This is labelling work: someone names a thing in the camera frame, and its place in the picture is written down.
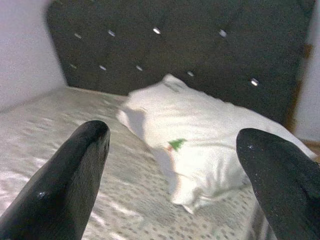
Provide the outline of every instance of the patterned bedsheet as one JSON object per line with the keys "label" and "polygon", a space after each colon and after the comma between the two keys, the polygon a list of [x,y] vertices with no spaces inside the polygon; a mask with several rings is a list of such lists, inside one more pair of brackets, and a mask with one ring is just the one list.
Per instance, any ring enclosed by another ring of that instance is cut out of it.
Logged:
{"label": "patterned bedsheet", "polygon": [[65,87],[0,114],[0,215],[82,123],[111,130],[110,152],[84,240],[275,239],[250,185],[193,215],[173,205],[147,146],[116,119],[126,99]]}

